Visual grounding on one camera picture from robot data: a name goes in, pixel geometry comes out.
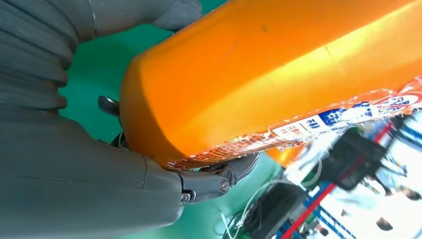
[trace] wire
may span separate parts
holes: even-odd
[[[291,184],[291,185],[295,185],[296,186],[296,184],[294,184],[294,183],[292,183],[292,182],[290,182],[288,180],[280,180],[280,179],[271,180],[271,181],[268,181],[265,184],[261,185],[261,187],[259,187],[252,194],[252,196],[249,198],[248,202],[246,203],[245,209],[243,210],[243,213],[242,213],[242,217],[240,218],[241,223],[238,225],[238,227],[236,229],[236,233],[234,234],[234,236],[232,236],[231,233],[230,233],[230,228],[228,227],[227,220],[226,220],[224,214],[222,212],[220,212],[221,213],[221,218],[223,220],[223,223],[226,226],[226,231],[227,231],[228,237],[230,239],[235,239],[237,237],[237,235],[239,234],[240,228],[243,226],[243,223],[245,221],[245,217],[246,217],[246,215],[247,215],[247,213],[249,211],[248,209],[250,207],[250,204],[252,203],[252,200],[256,197],[256,195],[258,195],[258,193],[260,193],[261,191],[263,191],[263,189],[266,189],[268,186],[273,185],[273,184],[276,184],[276,183],[286,183],[286,184]]]

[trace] metal screw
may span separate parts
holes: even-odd
[[[192,198],[191,194],[189,193],[182,193],[182,202],[188,202]]]
[[[228,192],[228,189],[230,188],[230,183],[228,182],[228,180],[226,178],[222,179],[222,181],[220,182],[220,190],[223,193]]]

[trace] green backdrop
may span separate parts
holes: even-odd
[[[202,0],[204,12],[223,2],[225,1]],[[62,115],[80,122],[95,139],[111,141],[120,133],[121,128],[116,118],[98,109],[98,96],[118,99],[119,86],[131,59],[170,35],[171,32],[144,25],[82,44],[68,71],[69,84],[60,90],[68,99],[68,107],[61,111]],[[274,161],[264,155],[251,175],[233,187],[224,197],[186,206],[182,217],[175,224],[128,235],[124,239],[221,238],[224,225],[220,211],[227,216],[232,215],[247,202],[260,185],[274,177],[279,169]]]

